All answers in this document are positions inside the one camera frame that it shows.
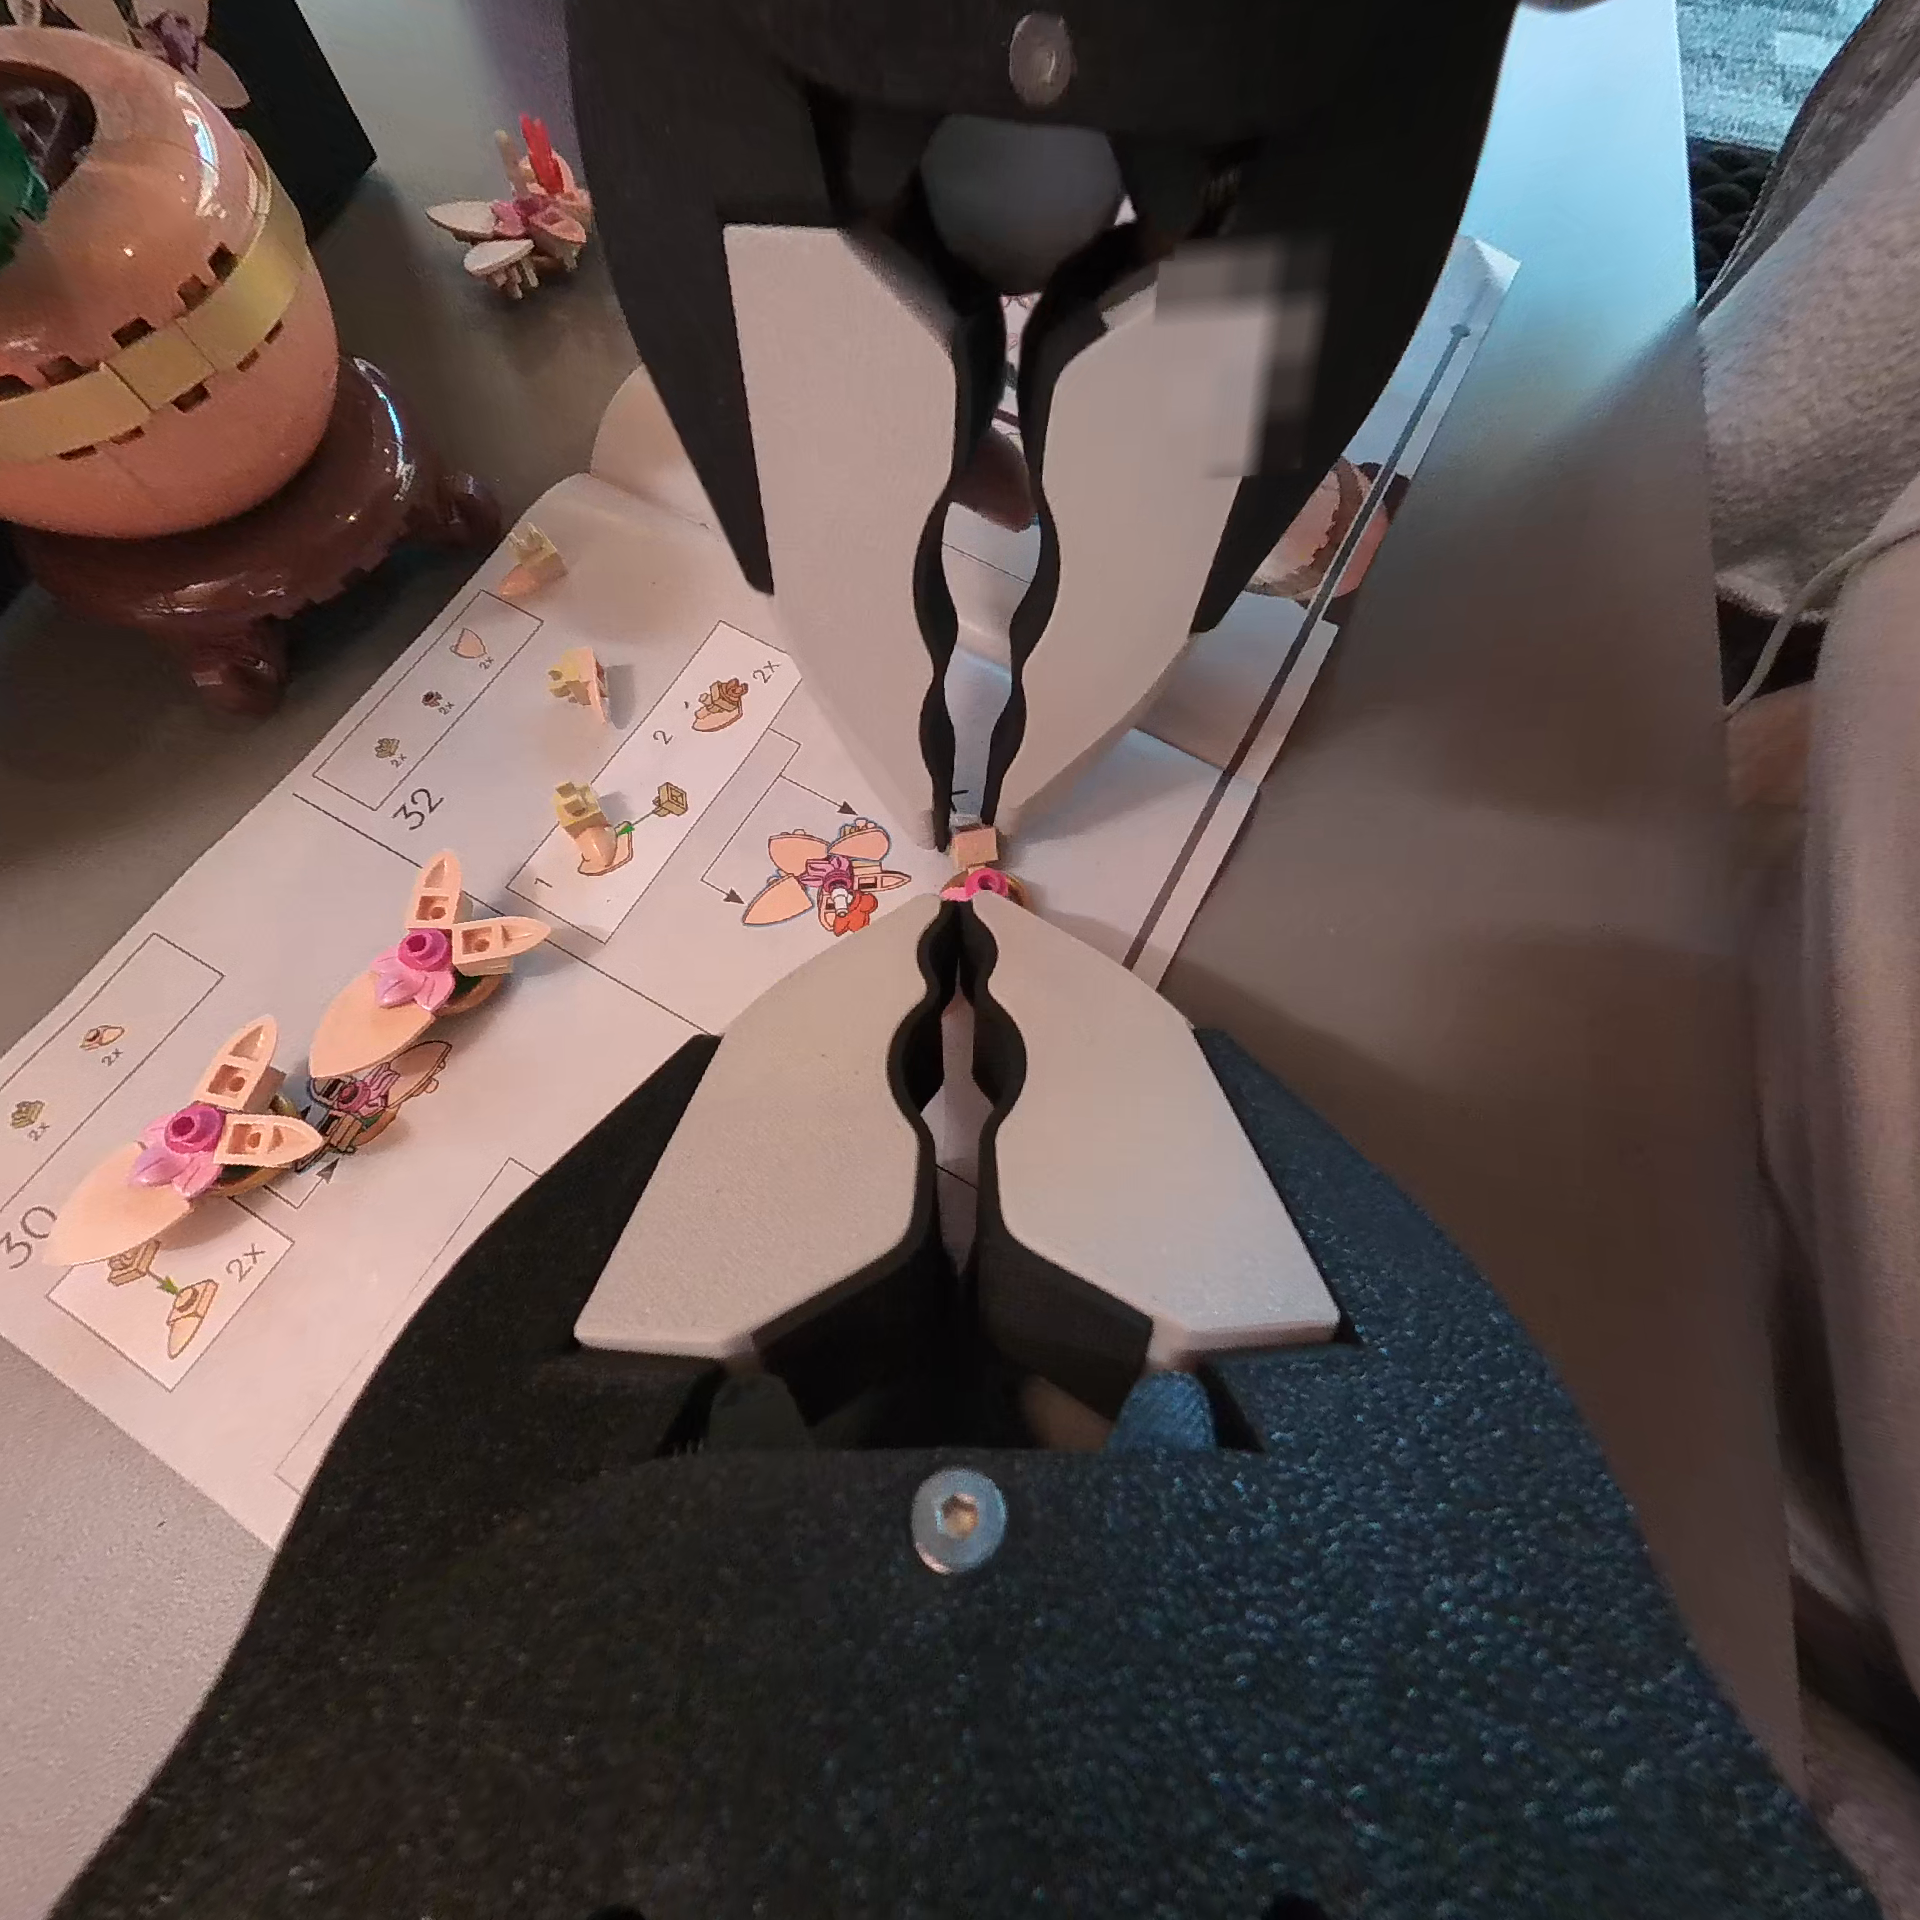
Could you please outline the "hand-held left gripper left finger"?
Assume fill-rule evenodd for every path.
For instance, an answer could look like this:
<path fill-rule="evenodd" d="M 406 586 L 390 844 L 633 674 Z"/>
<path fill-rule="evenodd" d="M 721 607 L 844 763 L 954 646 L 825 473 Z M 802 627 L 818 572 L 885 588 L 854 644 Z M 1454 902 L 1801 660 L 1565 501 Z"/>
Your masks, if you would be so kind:
<path fill-rule="evenodd" d="M 954 924 L 906 901 L 720 1037 L 580 1313 L 601 1354 L 905 1369 L 953 1297 L 925 1109 Z"/>

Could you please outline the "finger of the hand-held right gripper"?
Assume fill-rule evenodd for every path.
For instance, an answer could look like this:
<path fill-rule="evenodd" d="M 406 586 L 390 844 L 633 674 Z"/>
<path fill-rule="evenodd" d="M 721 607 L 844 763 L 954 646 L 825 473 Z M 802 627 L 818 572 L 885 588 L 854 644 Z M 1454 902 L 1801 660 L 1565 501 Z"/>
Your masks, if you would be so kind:
<path fill-rule="evenodd" d="M 1159 697 L 1332 454 L 1311 407 L 1328 239 L 1097 239 L 1024 323 L 1016 418 L 1039 524 L 1007 623 L 980 818 L 1039 817 Z"/>
<path fill-rule="evenodd" d="M 885 817 L 943 849 L 953 622 L 920 555 L 953 487 L 957 314 L 879 238 L 732 223 L 725 253 L 785 649 Z"/>

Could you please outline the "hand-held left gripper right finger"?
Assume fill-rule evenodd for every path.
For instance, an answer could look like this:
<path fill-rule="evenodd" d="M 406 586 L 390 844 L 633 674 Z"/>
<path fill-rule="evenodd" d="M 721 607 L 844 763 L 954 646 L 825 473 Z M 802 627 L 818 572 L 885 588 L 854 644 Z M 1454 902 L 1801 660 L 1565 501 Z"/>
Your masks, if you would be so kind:
<path fill-rule="evenodd" d="M 960 907 L 973 1285 L 1018 1369 L 1184 1369 L 1329 1341 L 1338 1309 L 1192 1027 L 1015 902 Z"/>

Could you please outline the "grey desk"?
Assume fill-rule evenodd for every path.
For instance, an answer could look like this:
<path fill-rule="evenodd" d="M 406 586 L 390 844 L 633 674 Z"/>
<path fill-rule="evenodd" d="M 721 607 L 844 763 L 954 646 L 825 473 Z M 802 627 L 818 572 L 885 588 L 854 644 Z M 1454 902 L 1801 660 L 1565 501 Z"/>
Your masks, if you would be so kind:
<path fill-rule="evenodd" d="M 342 340 L 505 511 L 586 465 L 633 342 L 602 249 L 524 306 L 421 205 L 538 113 L 552 4 L 304 4 L 378 173 Z M 1759 1278 L 1672 4 L 1524 6 L 1468 228 L 1520 260 L 1166 985 L 1385 1167 L 1575 1391 L 1694 1634 L 1807 1789 Z M 5 622 L 5 1050 L 452 597 L 322 627 L 255 727 L 137 636 Z M 5 1916 L 44 1916 L 218 1670 L 269 1555 L 5 1341 Z"/>

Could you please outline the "paper instruction booklet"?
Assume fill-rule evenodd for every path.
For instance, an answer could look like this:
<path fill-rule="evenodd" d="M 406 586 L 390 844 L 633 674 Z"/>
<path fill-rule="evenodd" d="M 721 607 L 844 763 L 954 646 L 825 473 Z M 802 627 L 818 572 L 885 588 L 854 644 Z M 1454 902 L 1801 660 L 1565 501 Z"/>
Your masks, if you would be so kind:
<path fill-rule="evenodd" d="M 957 444 L 951 491 L 964 459 Z M 1103 1417 L 1144 1377 L 1223 1359 L 1022 1369 L 991 1345 L 973 1285 L 991 1106 L 973 1078 L 960 907 L 1018 905 L 1164 997 L 1278 755 L 1274 697 L 1332 631 L 1296 595 L 1240 595 L 1062 795 L 996 828 L 1002 870 L 954 881 L 951 837 L 991 825 L 980 790 L 1039 524 L 1033 502 L 1026 533 L 990 533 L 951 491 L 941 558 L 920 555 L 951 604 L 943 849 L 885 817 L 809 699 L 774 597 L 744 580 L 710 514 L 612 487 L 602 465 L 541 497 L 535 524 L 567 579 L 524 607 L 490 593 L 505 574 L 490 566 L 6 1059 L 5 1334 L 268 1545 L 296 1497 L 320 1514 L 348 1421 L 372 1434 L 372 1394 L 400 1391 L 410 1348 L 449 1346 L 456 1313 L 486 1334 L 545 1325 L 561 1355 L 774 1377 L 806 1425 L 893 1394 L 924 1413 L 935 1379 L 978 1348 Z M 610 727 L 545 693 L 574 644 L 608 670 Z M 400 938 L 441 851 L 464 865 L 470 911 L 545 921 L 548 942 L 394 1061 L 311 1078 L 327 1009 Z M 764 1369 L 582 1346 L 592 1286 L 732 1021 L 906 901 L 946 901 L 954 924 L 943 1086 L 925 1109 L 953 1289 L 924 1355 Z M 68 1194 L 182 1105 L 253 1017 L 277 1019 L 279 1106 L 322 1153 L 209 1195 L 128 1255 L 49 1265 Z"/>

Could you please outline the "red-topped toy flower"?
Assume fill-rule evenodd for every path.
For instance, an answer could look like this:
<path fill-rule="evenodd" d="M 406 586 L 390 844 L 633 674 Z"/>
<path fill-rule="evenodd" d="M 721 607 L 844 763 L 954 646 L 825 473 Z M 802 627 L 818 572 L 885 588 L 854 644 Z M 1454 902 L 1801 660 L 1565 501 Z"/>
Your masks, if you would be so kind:
<path fill-rule="evenodd" d="M 592 238 L 592 194 L 556 148 L 544 118 L 518 116 L 495 132 L 508 191 L 429 205 L 431 226 L 464 245 L 464 273 L 518 301 L 577 270 Z"/>

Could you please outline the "pink flower with peach petals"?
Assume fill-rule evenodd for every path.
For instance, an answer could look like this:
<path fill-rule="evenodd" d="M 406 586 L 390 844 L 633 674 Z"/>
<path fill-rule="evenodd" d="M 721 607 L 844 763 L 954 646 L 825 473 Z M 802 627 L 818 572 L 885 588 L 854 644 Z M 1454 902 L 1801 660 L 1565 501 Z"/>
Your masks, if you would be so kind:
<path fill-rule="evenodd" d="M 486 1003 L 551 933 L 541 918 L 470 911 L 461 859 L 452 851 L 431 854 L 416 876 L 400 938 L 327 1009 L 306 1051 L 309 1077 L 359 1077 L 394 1061 L 447 1017 Z"/>
<path fill-rule="evenodd" d="M 269 1015 L 214 1050 L 192 1095 L 116 1147 L 54 1213 L 49 1265 L 96 1265 L 133 1252 L 190 1218 L 209 1195 L 265 1183 L 322 1153 L 322 1133 L 279 1106 L 279 1023 Z"/>

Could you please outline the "brown vase stand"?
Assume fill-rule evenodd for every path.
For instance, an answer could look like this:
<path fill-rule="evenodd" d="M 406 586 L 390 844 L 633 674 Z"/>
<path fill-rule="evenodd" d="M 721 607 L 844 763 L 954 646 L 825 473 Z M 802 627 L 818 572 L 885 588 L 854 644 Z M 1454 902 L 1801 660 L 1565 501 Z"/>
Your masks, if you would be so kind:
<path fill-rule="evenodd" d="M 206 707 L 258 717 L 289 677 L 284 628 L 405 545 L 486 555 L 497 505 L 454 470 L 369 361 L 342 356 L 327 433 L 273 497 L 199 531 L 109 540 L 22 531 L 31 580 L 61 607 L 169 649 Z"/>

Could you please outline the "black box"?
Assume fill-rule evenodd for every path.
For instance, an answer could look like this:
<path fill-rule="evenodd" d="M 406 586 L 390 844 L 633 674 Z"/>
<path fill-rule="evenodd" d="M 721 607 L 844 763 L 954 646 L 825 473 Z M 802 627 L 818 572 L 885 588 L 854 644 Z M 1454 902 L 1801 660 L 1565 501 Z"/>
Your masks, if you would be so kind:
<path fill-rule="evenodd" d="M 246 100 L 228 109 L 263 151 L 318 242 L 376 162 L 376 148 L 300 2 L 209 2 L 206 45 Z"/>

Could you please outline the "pale toy orchid flower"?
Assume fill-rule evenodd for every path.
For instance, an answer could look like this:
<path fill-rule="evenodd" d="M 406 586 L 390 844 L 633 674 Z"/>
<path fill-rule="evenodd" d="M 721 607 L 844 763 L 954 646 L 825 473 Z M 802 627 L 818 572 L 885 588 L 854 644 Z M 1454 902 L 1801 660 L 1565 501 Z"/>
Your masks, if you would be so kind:
<path fill-rule="evenodd" d="M 209 2 L 53 2 L 72 30 L 152 57 L 225 113 L 249 108 L 249 86 L 207 39 Z"/>

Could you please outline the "person's beige sweatshirt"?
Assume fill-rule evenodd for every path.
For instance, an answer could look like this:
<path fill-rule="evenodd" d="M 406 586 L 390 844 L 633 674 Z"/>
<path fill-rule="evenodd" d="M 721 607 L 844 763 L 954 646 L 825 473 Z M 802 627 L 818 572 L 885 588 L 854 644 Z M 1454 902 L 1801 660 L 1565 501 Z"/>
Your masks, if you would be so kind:
<path fill-rule="evenodd" d="M 1700 301 L 1735 697 L 1801 586 L 1917 509 L 1916 4 L 1814 83 Z M 1807 1799 L 1916 1916 L 1917 541 L 1804 615 L 1726 721 Z"/>

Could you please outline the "pink brick-built vase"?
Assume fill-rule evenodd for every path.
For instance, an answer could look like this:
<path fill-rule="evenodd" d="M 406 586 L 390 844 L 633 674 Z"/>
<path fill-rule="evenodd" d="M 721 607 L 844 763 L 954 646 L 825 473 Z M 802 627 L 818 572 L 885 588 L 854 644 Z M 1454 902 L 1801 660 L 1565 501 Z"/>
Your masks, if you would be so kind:
<path fill-rule="evenodd" d="M 1 514 L 150 540 L 233 519 L 318 450 L 338 387 L 327 287 L 292 194 L 214 89 L 160 47 L 206 6 L 105 28 L 5 26 L 5 126 L 38 212 L 5 219 Z"/>

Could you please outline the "white drawstring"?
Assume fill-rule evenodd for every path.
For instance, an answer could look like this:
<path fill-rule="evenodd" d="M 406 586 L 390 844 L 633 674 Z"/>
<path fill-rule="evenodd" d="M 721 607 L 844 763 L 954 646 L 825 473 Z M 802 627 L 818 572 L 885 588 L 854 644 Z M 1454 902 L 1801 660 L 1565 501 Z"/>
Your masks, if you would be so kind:
<path fill-rule="evenodd" d="M 1916 538 L 1917 517 L 1905 517 L 1892 524 L 1890 529 L 1881 529 L 1862 541 L 1844 549 L 1832 563 L 1829 563 L 1813 579 L 1807 579 L 1774 620 L 1744 683 L 1735 690 L 1735 697 L 1722 703 L 1721 717 L 1729 723 L 1735 715 L 1740 715 L 1741 708 L 1750 707 L 1761 694 L 1772 668 L 1775 666 L 1791 634 L 1791 627 L 1798 623 L 1804 615 L 1809 615 L 1816 607 L 1825 607 L 1861 564 L 1868 564 Z"/>

